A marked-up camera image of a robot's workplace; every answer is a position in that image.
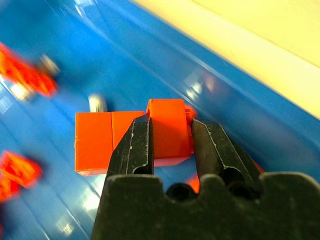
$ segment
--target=yellow surface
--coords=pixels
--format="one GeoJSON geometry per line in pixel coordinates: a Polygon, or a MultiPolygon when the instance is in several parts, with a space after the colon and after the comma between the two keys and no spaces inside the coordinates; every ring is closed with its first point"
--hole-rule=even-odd
{"type": "Polygon", "coordinates": [[[319,0],[135,0],[320,119],[319,0]]]}

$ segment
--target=blue tray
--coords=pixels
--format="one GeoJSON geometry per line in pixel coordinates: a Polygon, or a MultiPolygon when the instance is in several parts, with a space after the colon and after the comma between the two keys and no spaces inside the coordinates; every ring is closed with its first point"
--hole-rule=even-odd
{"type": "MultiPolygon", "coordinates": [[[[88,239],[104,175],[74,171],[75,113],[101,93],[110,111],[145,110],[151,98],[183,98],[215,120],[267,171],[320,180],[320,122],[230,63],[124,0],[0,3],[0,41],[61,69],[52,99],[18,102],[0,85],[0,151],[38,162],[35,188],[0,206],[5,240],[88,239]]],[[[194,159],[155,173],[166,189],[195,172],[194,159]]]]}

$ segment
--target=blue surface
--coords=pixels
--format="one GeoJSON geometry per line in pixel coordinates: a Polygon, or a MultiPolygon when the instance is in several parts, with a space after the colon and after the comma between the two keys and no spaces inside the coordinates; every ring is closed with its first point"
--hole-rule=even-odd
{"type": "MultiPolygon", "coordinates": [[[[0,150],[38,162],[35,188],[0,206],[4,239],[88,239],[104,175],[74,172],[75,113],[102,93],[110,111],[183,98],[221,123],[267,171],[320,180],[320,122],[157,18],[124,0],[0,1],[0,41],[61,69],[52,99],[16,101],[0,85],[0,150]]],[[[158,167],[164,188],[185,181],[193,159],[158,167]]]]}

